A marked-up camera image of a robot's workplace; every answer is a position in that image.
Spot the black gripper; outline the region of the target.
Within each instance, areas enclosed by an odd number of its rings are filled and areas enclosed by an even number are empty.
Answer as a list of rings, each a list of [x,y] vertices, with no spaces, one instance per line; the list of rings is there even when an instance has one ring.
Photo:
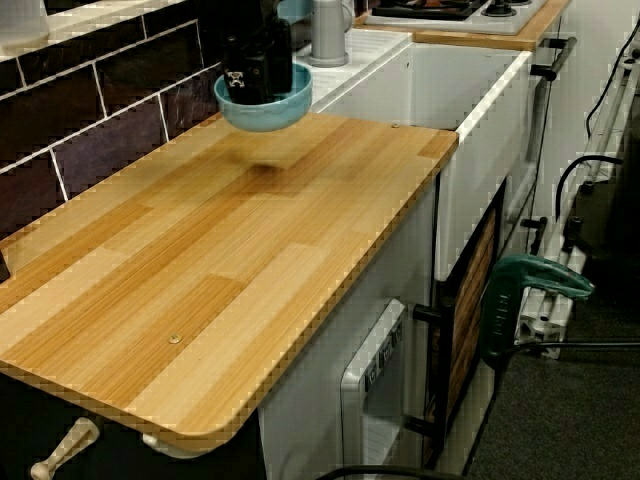
[[[291,28],[278,18],[279,1],[222,2],[224,82],[232,102],[266,104],[292,86]],[[267,49],[267,54],[239,51]]]

